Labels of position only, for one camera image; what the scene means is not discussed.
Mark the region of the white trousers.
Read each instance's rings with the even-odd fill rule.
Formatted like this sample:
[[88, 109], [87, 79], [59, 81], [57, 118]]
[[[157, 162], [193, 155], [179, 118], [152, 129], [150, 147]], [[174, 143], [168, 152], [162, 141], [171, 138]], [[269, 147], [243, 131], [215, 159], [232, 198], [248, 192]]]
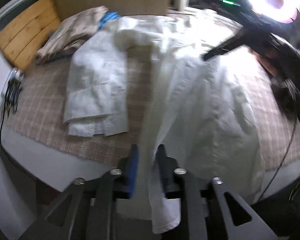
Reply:
[[72, 56], [63, 118], [68, 135], [128, 131], [127, 58], [113, 38], [113, 33], [99, 31]]

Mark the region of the white garment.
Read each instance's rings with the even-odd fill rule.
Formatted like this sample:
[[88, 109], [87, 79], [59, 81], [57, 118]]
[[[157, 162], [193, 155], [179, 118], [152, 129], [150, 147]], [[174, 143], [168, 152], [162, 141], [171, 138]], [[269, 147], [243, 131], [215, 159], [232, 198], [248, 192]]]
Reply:
[[204, 61], [201, 55], [237, 33], [240, 25], [218, 15], [201, 19], [123, 17], [116, 40], [122, 48], [149, 46], [151, 99], [140, 141], [138, 184], [147, 192], [152, 230], [176, 228], [180, 202], [164, 197], [155, 152], [195, 176], [221, 177], [245, 200], [261, 189], [264, 161], [256, 120], [241, 69], [253, 58], [245, 48]]

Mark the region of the wooden headboard panel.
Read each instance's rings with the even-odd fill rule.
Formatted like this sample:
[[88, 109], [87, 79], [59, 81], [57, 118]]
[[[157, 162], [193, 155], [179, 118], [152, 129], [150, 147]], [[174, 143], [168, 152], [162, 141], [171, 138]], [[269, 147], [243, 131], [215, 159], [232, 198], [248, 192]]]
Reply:
[[0, 50], [12, 66], [24, 72], [60, 23], [53, 0], [38, 0], [0, 31]]

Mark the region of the beige folded garment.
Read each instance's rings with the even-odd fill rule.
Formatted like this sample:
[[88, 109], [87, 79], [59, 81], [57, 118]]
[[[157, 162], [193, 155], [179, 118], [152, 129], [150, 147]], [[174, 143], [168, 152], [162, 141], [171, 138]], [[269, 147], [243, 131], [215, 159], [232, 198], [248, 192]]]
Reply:
[[102, 18], [108, 12], [105, 6], [94, 7], [66, 18], [40, 48], [35, 59], [38, 64], [72, 55], [98, 31]]

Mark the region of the plaid bed blanket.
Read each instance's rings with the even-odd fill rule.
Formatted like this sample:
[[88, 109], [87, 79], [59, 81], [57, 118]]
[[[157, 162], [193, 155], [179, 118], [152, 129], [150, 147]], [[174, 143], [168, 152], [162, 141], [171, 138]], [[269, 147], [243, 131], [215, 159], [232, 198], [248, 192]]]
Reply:
[[300, 159], [300, 123], [278, 108], [246, 47], [200, 56], [240, 25], [199, 17], [122, 17], [71, 60], [32, 67], [6, 126], [56, 150], [115, 165], [131, 144], [143, 168], [154, 151], [200, 177], [252, 174]]

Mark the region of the blue folded garment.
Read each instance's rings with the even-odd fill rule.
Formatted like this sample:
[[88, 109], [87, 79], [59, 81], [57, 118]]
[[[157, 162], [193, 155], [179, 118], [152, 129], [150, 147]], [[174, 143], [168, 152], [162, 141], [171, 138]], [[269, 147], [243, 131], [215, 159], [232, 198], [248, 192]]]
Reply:
[[117, 20], [118, 18], [120, 18], [120, 15], [117, 12], [107, 12], [100, 20], [99, 29], [102, 29], [108, 21]]

